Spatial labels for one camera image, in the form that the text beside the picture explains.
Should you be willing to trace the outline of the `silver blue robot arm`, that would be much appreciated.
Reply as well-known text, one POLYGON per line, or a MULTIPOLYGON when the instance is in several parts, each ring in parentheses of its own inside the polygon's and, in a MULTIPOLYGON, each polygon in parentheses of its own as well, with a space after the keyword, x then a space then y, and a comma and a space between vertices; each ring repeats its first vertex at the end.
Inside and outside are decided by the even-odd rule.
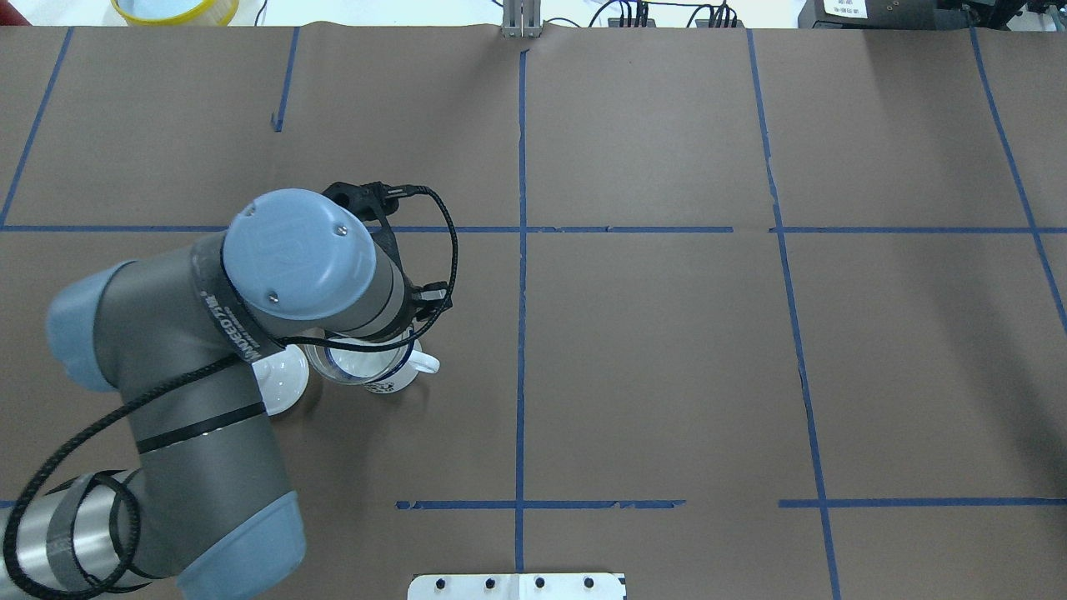
POLYGON ((251 599, 293 573, 303 520, 253 364, 312 329, 373 344, 403 334, 414 288, 386 222, 407 192, 268 192, 224 232, 58 293, 51 353, 122 406, 55 451, 4 514, 4 599, 91 599, 164 578, 187 599, 251 599))

